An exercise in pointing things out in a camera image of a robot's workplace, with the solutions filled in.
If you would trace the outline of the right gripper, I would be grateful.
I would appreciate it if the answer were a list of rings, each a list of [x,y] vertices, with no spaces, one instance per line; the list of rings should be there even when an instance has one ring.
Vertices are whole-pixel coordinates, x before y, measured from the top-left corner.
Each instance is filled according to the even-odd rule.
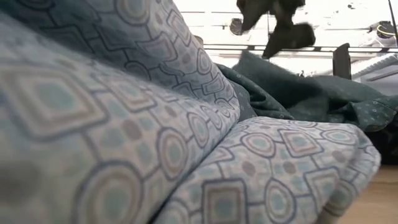
[[[241,32],[246,32],[256,25],[263,14],[269,10],[269,0],[237,0],[236,5],[243,15]],[[275,0],[272,2],[270,15],[276,18],[277,25],[292,25],[296,10],[305,5],[305,0]],[[289,28],[275,27],[269,36],[262,53],[263,59],[270,59],[283,49],[301,49],[313,46],[316,41],[313,27],[308,23],[299,23]]]

